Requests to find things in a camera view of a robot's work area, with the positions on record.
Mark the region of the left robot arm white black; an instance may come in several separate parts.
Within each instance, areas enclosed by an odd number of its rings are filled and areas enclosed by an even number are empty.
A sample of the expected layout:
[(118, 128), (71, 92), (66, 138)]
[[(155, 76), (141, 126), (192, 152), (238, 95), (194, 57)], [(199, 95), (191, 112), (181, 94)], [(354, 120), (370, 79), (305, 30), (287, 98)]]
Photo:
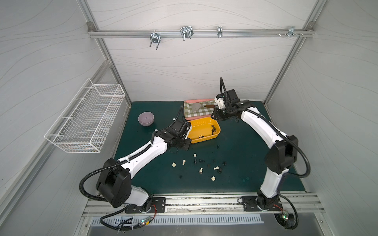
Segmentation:
[(180, 107), (173, 123), (162, 130), (155, 130), (148, 143), (123, 158), (106, 160), (102, 168), (83, 177), (79, 183), (79, 191), (83, 196), (99, 202), (108, 202), (113, 208), (119, 208), (119, 211), (100, 218), (103, 226), (117, 232), (126, 232), (147, 226), (155, 219), (155, 216), (148, 216), (130, 226), (126, 221), (116, 226), (104, 222), (107, 218), (125, 212), (132, 205), (143, 213), (153, 210), (154, 215), (157, 214), (153, 195), (141, 187), (133, 186), (132, 179), (148, 163), (170, 148), (189, 150), (191, 128), (191, 124), (184, 117), (184, 108)]

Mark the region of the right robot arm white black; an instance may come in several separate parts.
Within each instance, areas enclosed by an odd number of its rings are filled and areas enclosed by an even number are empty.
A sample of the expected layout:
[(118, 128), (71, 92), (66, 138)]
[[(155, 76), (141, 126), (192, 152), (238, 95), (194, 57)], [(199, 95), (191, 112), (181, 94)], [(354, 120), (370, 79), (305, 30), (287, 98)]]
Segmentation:
[[(215, 120), (225, 121), (240, 118), (248, 124), (266, 143), (269, 151), (264, 158), (266, 174), (258, 191), (256, 204), (262, 211), (272, 208), (280, 196), (280, 189), (286, 175), (306, 178), (311, 173), (310, 162), (304, 151), (298, 146), (296, 136), (288, 136), (269, 121), (249, 100), (241, 100), (235, 90), (227, 90), (223, 78), (220, 78), (220, 93), (215, 97), (215, 109), (211, 115)], [(306, 166), (303, 174), (291, 173), (289, 169), (301, 155)]]

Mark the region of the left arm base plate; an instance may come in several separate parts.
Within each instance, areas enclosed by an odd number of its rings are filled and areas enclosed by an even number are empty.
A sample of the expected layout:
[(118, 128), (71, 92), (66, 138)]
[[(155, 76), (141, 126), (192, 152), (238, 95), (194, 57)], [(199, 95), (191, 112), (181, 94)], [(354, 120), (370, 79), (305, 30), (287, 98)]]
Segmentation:
[(164, 213), (165, 205), (165, 197), (151, 197), (143, 206), (129, 205), (125, 213)]

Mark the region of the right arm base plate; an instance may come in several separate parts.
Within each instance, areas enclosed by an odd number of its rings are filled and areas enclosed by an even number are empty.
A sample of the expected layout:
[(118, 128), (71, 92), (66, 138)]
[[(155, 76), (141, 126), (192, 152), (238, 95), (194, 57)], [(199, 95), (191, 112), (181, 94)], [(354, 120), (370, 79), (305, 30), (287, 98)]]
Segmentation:
[(264, 195), (242, 196), (237, 200), (246, 212), (281, 211), (283, 206), (278, 196), (266, 198)]

